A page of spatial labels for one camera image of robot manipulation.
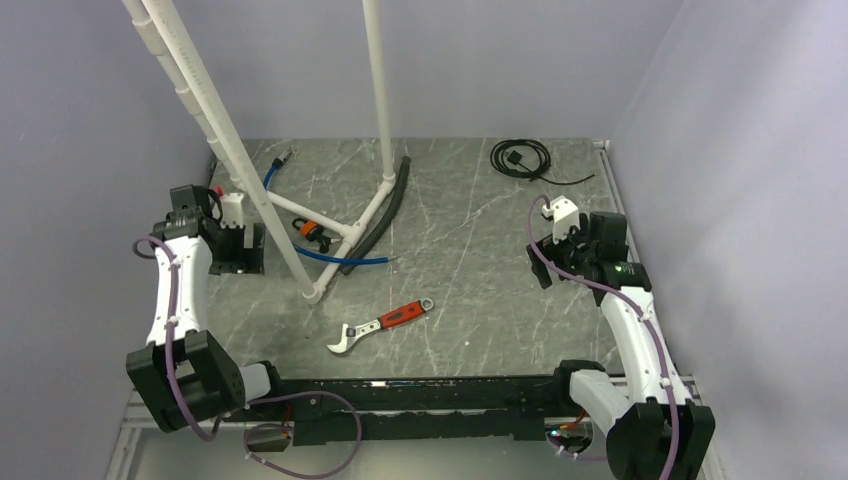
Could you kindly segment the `blue cable lock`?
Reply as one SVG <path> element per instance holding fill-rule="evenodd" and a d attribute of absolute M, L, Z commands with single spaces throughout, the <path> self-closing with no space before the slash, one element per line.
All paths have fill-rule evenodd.
<path fill-rule="evenodd" d="M 268 196 L 274 205 L 294 215 L 291 225 L 298 234 L 318 246 L 314 250 L 296 245 L 296 253 L 349 275 L 358 267 L 385 265 L 394 260 L 391 256 L 372 257 L 370 253 L 399 213 L 411 176 L 411 163 L 411 158 L 404 156 L 393 176 L 379 184 L 363 213 L 350 224 L 333 220 L 272 191 Z"/>

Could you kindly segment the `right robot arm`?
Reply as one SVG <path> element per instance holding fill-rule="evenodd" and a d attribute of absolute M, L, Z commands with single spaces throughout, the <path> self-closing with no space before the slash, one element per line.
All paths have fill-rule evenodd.
<path fill-rule="evenodd" d="M 592 363 L 570 361 L 551 388 L 557 411 L 581 409 L 605 438 L 617 479 L 695 479 L 710 446 L 715 417 L 678 374 L 654 308 L 644 265 L 630 257 L 628 224 L 614 212 L 561 213 L 545 206 L 551 234 L 527 246 L 542 287 L 558 276 L 587 287 L 616 342 L 627 390 Z"/>

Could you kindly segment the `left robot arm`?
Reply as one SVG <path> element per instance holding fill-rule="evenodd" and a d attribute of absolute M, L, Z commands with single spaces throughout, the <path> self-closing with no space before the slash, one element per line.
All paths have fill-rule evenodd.
<path fill-rule="evenodd" d="M 152 326 L 126 371 L 164 432 L 189 427 L 210 442 L 232 413 L 250 408 L 272 420 L 286 409 L 272 363 L 238 365 L 209 327 L 209 278 L 264 272 L 266 228 L 246 220 L 246 200 L 202 185 L 173 188 L 170 212 L 132 245 L 155 262 L 158 286 Z"/>

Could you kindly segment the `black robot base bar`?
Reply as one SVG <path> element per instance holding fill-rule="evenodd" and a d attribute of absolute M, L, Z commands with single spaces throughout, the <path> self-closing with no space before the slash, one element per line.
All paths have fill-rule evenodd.
<path fill-rule="evenodd" d="M 579 416 L 558 375 L 284 380 L 252 421 L 286 423 L 297 446 L 509 437 L 541 441 Z"/>

